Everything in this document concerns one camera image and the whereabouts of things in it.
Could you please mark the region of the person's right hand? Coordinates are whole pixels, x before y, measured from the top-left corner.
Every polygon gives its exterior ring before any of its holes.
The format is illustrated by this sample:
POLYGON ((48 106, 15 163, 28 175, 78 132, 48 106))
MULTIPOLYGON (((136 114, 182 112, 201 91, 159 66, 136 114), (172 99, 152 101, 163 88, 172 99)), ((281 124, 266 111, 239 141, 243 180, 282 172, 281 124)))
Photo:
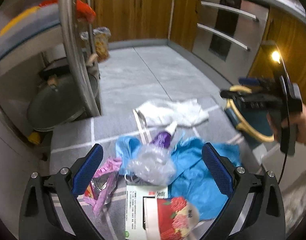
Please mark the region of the person's right hand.
MULTIPOLYGON (((268 113, 267 114, 267 121, 268 124, 273 132, 274 135, 274 140, 278 141, 279 135, 278 135, 278 129, 275 126, 271 115, 268 113)), ((297 137, 296 141, 298 143, 301 143, 306 146, 306 105, 302 104, 302 112, 301 113, 293 113, 290 115, 289 118, 290 124, 291 125, 297 125, 297 137)), ((281 127, 287 127, 288 126, 288 120, 283 120, 281 127)))

